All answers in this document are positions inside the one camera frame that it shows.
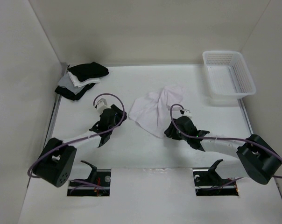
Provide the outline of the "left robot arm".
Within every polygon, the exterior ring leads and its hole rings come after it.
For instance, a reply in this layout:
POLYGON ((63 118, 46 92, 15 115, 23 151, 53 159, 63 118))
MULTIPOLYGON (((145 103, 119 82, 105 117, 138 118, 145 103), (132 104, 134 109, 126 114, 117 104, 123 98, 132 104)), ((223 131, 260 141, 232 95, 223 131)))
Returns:
POLYGON ((32 178, 41 178, 55 187, 61 187, 70 177, 77 150, 80 146, 88 145, 91 148, 103 146, 113 130, 127 119, 125 109, 116 105, 107 106, 99 101, 95 109, 100 120, 83 135, 67 141, 51 138, 45 145, 42 153, 30 167, 28 175, 32 178))

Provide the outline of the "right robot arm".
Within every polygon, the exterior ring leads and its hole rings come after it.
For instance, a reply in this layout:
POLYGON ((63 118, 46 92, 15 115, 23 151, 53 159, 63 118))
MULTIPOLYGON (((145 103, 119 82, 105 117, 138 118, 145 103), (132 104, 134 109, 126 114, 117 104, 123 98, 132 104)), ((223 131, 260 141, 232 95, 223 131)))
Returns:
POLYGON ((282 165, 278 154, 256 134, 246 139, 216 137, 209 131, 197 129, 187 116, 171 121, 164 134, 173 140, 186 141, 195 150, 217 152, 239 159, 237 164, 223 164, 222 170, 215 168, 208 173, 209 181, 215 185, 228 177, 250 177, 266 185, 282 165))

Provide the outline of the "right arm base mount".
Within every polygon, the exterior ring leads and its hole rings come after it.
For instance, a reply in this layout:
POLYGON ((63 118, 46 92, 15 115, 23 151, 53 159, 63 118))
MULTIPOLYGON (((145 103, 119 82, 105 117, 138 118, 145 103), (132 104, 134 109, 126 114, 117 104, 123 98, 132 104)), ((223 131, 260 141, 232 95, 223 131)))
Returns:
POLYGON ((217 160, 210 167, 194 168, 193 178, 196 196, 238 196, 236 181, 222 179, 216 168, 223 161, 217 160))

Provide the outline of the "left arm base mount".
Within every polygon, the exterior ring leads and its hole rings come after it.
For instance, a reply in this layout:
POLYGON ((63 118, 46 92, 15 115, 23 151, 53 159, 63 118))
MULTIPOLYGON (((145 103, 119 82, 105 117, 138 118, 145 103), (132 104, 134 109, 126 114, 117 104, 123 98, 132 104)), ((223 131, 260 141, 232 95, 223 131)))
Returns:
POLYGON ((98 169, 95 165, 81 160, 71 170, 67 196, 110 196, 111 178, 110 169, 98 169))

